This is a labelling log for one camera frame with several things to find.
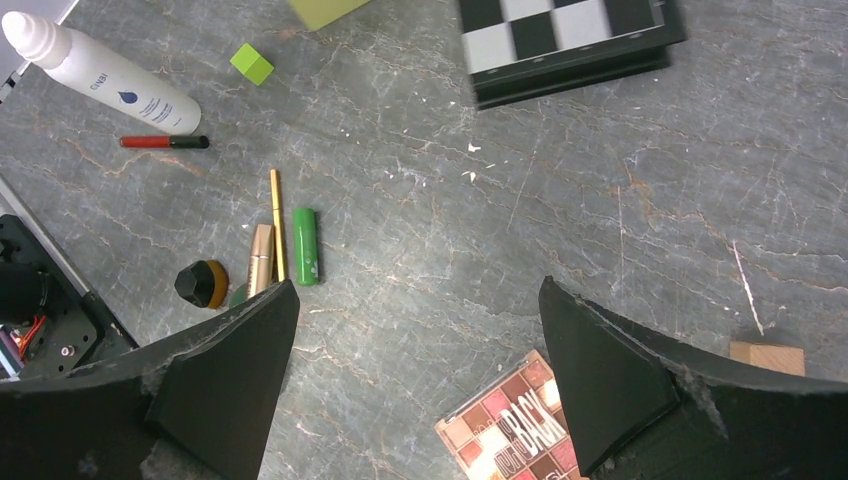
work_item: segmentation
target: white bottle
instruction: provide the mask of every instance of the white bottle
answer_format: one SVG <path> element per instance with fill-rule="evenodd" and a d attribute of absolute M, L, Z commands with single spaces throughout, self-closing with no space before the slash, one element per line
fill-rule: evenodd
<path fill-rule="evenodd" d="M 88 35 L 21 12 L 2 25 L 15 50 L 57 82 L 171 135 L 197 129 L 197 102 Z"/>

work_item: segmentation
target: green tube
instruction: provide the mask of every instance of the green tube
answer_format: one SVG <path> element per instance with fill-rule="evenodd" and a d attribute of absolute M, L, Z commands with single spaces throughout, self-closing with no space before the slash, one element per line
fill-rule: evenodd
<path fill-rule="evenodd" d="M 297 262 L 297 284 L 317 285 L 318 239 L 315 235 L 315 212 L 311 208 L 296 208 L 292 212 L 294 253 Z"/>

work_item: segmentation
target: red lip gloss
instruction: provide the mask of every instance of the red lip gloss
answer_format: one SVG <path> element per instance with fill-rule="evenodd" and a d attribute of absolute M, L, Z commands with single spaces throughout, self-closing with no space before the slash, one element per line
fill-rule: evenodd
<path fill-rule="evenodd" d="M 174 135 L 170 137 L 121 137 L 124 148 L 209 148 L 209 138 Z"/>

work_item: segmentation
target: lipstick tube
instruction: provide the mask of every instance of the lipstick tube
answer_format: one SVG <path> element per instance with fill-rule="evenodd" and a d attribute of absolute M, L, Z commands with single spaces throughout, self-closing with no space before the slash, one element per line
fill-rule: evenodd
<path fill-rule="evenodd" d="M 247 298 L 271 285 L 274 272 L 274 226 L 259 224 L 253 233 L 250 267 L 247 270 Z"/>
<path fill-rule="evenodd" d="M 174 135 L 170 137 L 121 137 L 124 148 L 209 148 L 209 138 Z"/>

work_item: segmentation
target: yellow green block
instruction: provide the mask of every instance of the yellow green block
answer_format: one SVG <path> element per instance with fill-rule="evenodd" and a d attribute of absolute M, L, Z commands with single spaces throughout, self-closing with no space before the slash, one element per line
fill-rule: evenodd
<path fill-rule="evenodd" d="M 365 5 L 370 0 L 289 0 L 310 30 L 318 30 Z"/>
<path fill-rule="evenodd" d="M 239 48 L 239 51 L 230 59 L 230 63 L 256 86 L 262 85 L 262 82 L 274 71 L 271 62 L 265 60 L 265 57 L 260 55 L 249 43 L 245 43 Z"/>

